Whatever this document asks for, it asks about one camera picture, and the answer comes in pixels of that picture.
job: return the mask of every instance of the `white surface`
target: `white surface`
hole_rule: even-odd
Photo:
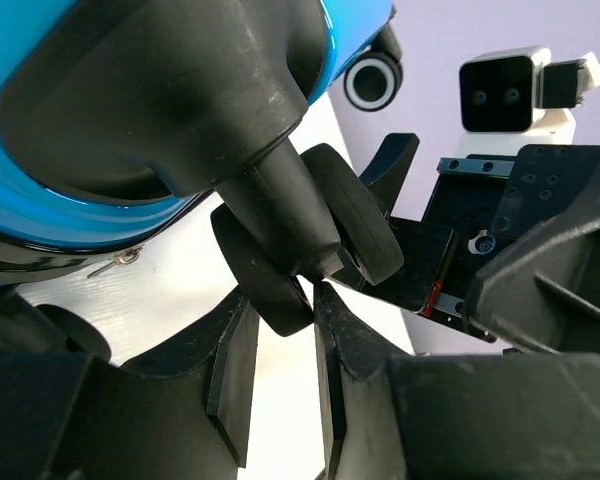
[[[347,151],[325,96],[294,133],[299,151],[322,142]],[[86,272],[21,287],[34,304],[54,303],[90,320],[121,363],[177,333],[213,308],[234,286],[211,230],[213,196],[150,242],[140,259],[91,280]],[[350,308],[407,351],[400,311],[337,287]],[[313,329],[280,338],[262,323],[248,467],[241,480],[310,480],[324,466]]]

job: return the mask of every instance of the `glossy blue object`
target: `glossy blue object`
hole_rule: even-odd
[[[330,45],[317,100],[388,21],[391,0],[321,0]],[[76,0],[0,0],[0,87]],[[71,168],[71,159],[67,159]],[[118,207],[67,198],[26,175],[0,144],[0,231],[56,247],[127,242],[172,218],[191,199]]]

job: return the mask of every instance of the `wall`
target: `wall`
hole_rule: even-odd
[[[389,132],[416,132],[421,146],[394,214],[419,219],[442,156],[453,154],[462,132],[458,68],[485,52],[530,45],[551,48],[554,60],[593,51],[600,60],[600,0],[395,0],[393,21],[404,50],[405,82],[386,110],[367,114],[346,101],[342,86],[331,98],[352,161],[362,169]],[[600,88],[575,112],[575,143],[600,144]],[[409,318],[416,350],[440,353],[485,350],[455,332]]]

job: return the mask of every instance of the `camera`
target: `camera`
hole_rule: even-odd
[[[481,55],[460,68],[462,123],[474,133],[523,133],[549,110],[575,108],[600,85],[593,53],[551,63],[545,47]]]

